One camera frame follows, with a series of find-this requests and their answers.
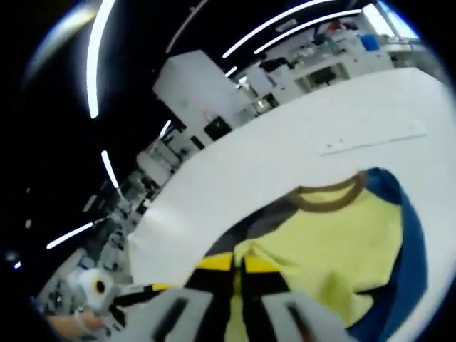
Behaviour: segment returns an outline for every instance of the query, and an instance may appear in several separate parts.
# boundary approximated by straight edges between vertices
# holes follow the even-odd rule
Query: white table
[[[456,116],[438,80],[404,68],[361,76],[273,109],[188,160],[129,237],[135,282],[181,284],[215,239],[297,185],[325,185],[380,166],[400,180],[421,219],[429,286],[390,341],[413,341],[456,271]],[[321,156],[315,132],[352,130],[357,115],[382,117],[387,130],[416,115],[423,138]]]

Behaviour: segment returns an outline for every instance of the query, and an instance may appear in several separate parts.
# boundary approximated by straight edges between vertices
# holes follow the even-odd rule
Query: black ceiling
[[[172,117],[154,99],[152,85],[167,58],[168,43],[199,1],[116,0],[100,47],[100,115],[96,120],[90,119],[85,87],[92,22],[55,53],[27,87],[19,90],[21,72],[32,51],[73,2],[32,1],[36,4],[32,8],[30,1],[17,2],[11,43],[13,139],[7,153],[11,158],[8,179],[12,187],[8,243],[40,256],[35,261],[47,268],[43,273],[46,278],[83,237],[51,253],[45,250],[46,244],[92,219],[82,209],[107,180],[101,150],[109,152],[121,180],[134,168],[136,154]],[[170,55],[202,49],[224,70],[247,66],[255,59],[253,50],[278,35],[275,25],[229,58],[221,56],[252,29],[299,2],[209,0]],[[359,1],[350,9],[368,2]],[[346,10],[350,3],[353,1],[330,1],[295,17],[299,23],[306,22]],[[26,219],[32,219],[31,229],[24,228]]]

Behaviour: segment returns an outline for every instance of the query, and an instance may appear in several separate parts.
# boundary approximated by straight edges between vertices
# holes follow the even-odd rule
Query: yellow stripe
[[[171,287],[171,284],[166,284],[166,283],[152,284],[153,291],[168,290],[170,287]]]
[[[245,270],[247,273],[271,273],[279,272],[275,266],[271,265],[269,262],[265,261],[262,258],[259,258],[254,255],[246,255],[245,260]]]
[[[217,271],[229,271],[231,269],[232,252],[219,253],[206,256],[197,266],[198,269],[213,269]]]

